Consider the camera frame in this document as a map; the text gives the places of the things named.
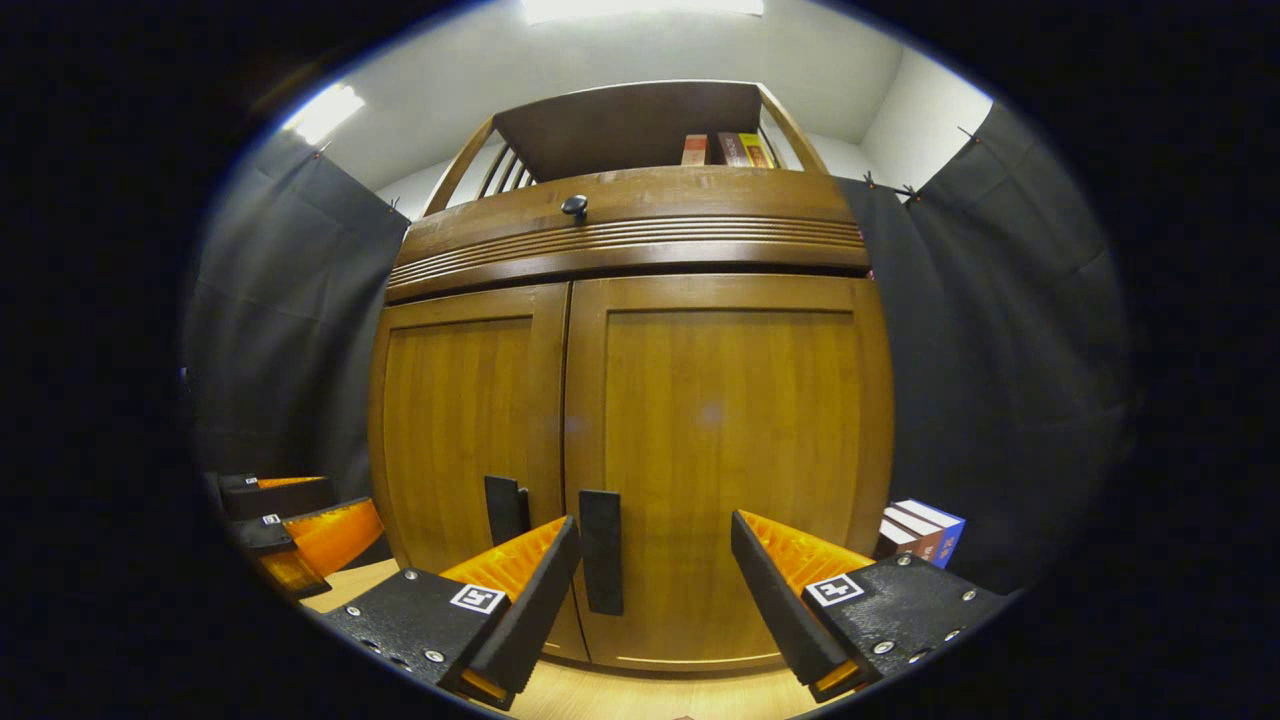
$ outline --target black curtain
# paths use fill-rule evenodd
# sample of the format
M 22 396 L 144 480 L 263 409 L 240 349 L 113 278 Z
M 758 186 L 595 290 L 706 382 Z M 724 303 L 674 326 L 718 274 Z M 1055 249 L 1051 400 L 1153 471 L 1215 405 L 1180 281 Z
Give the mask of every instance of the black curtain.
M 1106 233 L 1064 163 L 998 102 L 905 204 L 837 181 L 884 307 L 891 500 L 966 519 L 948 570 L 1024 587 L 1075 539 L 1130 420 L 1128 309 Z
M 369 363 L 408 220 L 280 132 L 207 218 L 183 323 L 205 471 L 329 475 L 369 496 Z

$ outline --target black knob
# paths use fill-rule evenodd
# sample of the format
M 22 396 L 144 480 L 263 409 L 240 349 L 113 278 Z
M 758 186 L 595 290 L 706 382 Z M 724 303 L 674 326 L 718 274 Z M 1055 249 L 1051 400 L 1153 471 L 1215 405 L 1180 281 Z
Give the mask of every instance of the black knob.
M 576 215 L 579 220 L 586 218 L 586 196 L 575 195 L 561 205 L 561 213 L 566 215 Z

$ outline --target cabinet door panel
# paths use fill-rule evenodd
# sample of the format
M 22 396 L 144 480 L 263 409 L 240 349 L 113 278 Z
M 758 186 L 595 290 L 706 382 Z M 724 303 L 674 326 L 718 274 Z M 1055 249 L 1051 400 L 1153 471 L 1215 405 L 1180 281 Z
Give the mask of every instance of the cabinet door panel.
M 534 527 L 564 514 L 566 284 L 479 292 L 383 313 L 370 460 L 401 565 L 431 573 L 490 548 L 484 475 L 529 488 Z M 567 597 L 547 652 L 586 660 Z
M 622 507 L 623 614 L 590 612 L 577 588 L 593 661 L 781 661 L 730 551 L 730 514 L 750 510 L 870 553 L 892 438 L 882 331 L 865 281 L 575 283 L 566 500 L 573 512 L 579 489 L 603 489 Z

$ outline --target ceiling light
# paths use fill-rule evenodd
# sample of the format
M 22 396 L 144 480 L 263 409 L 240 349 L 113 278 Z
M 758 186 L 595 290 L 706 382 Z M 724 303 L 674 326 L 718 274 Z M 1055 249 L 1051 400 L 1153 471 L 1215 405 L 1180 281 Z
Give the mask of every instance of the ceiling light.
M 356 96 L 355 90 L 344 85 L 332 85 L 294 113 L 282 129 L 292 129 L 301 135 L 302 140 L 315 145 L 364 106 L 365 101 Z
M 529 24 L 639 10 L 710 10 L 763 15 L 764 0 L 525 0 Z

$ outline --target black cabinet handle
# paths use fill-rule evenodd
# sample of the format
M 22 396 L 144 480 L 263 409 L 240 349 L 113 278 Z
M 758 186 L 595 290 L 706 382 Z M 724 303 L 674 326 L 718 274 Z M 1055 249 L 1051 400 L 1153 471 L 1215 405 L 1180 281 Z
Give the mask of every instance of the black cabinet handle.
M 591 612 L 622 615 L 622 496 L 579 491 L 577 510 L 588 606 Z
M 511 478 L 484 477 L 484 501 L 489 511 L 489 536 L 502 544 L 532 529 L 529 521 L 529 488 Z
M 586 196 L 575 195 L 561 205 L 561 213 L 575 215 L 579 220 L 586 219 Z

